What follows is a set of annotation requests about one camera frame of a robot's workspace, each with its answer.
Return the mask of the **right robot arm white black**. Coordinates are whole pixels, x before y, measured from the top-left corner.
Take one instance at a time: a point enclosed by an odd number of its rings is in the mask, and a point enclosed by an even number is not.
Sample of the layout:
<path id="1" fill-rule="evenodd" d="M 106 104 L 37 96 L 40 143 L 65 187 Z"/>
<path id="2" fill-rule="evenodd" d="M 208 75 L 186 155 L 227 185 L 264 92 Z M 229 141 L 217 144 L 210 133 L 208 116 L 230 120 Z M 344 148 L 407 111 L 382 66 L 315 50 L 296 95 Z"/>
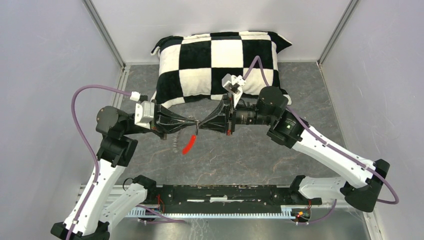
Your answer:
<path id="1" fill-rule="evenodd" d="M 390 164 L 354 154 L 326 138 L 287 108 L 288 98 L 275 86 L 264 87 L 253 105 L 236 105 L 232 92 L 198 125 L 200 129 L 227 135 L 236 125 L 267 125 L 267 136 L 278 145 L 305 154 L 337 173 L 336 177 L 297 176 L 289 189 L 295 204 L 321 198 L 344 200 L 353 208 L 370 213 L 376 203 Z"/>

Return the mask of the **metal key organizer red handle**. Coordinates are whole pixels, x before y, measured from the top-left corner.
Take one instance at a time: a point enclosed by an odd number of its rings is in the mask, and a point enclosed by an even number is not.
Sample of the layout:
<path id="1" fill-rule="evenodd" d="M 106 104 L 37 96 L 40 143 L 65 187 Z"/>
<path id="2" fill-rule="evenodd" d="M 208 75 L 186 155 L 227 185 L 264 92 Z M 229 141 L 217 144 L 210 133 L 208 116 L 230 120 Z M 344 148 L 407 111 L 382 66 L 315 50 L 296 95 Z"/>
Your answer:
<path id="1" fill-rule="evenodd" d="M 177 132 L 173 139 L 172 139 L 172 152 L 176 153 L 176 154 L 182 154 L 182 155 L 187 155 L 191 149 L 193 148 L 196 140 L 197 140 L 197 136 L 198 133 L 193 133 L 190 135 L 190 138 L 188 140 L 188 142 L 186 144 L 182 144 L 184 143 L 181 142 L 182 137 L 184 136 L 184 130 Z"/>

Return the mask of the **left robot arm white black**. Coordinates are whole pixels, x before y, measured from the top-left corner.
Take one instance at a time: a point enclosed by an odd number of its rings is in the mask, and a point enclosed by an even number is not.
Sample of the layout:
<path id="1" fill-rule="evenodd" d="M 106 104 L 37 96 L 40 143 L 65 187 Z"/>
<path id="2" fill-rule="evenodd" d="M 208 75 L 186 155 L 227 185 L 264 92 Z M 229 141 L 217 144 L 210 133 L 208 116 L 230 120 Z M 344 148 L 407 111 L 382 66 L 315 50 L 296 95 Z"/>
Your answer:
<path id="1" fill-rule="evenodd" d="M 61 240 L 107 240 L 112 229 L 139 204 L 155 204 L 160 213 L 165 204 L 155 180 L 134 177 L 129 187 L 111 204 L 107 199 L 134 155 L 138 141 L 131 134 L 152 133 L 160 139 L 198 121 L 178 115 L 152 102 L 138 103 L 134 113 L 113 106 L 101 108 L 96 116 L 96 131 L 102 140 L 92 151 L 94 167 L 89 181 L 69 216 L 55 223 L 50 232 Z"/>

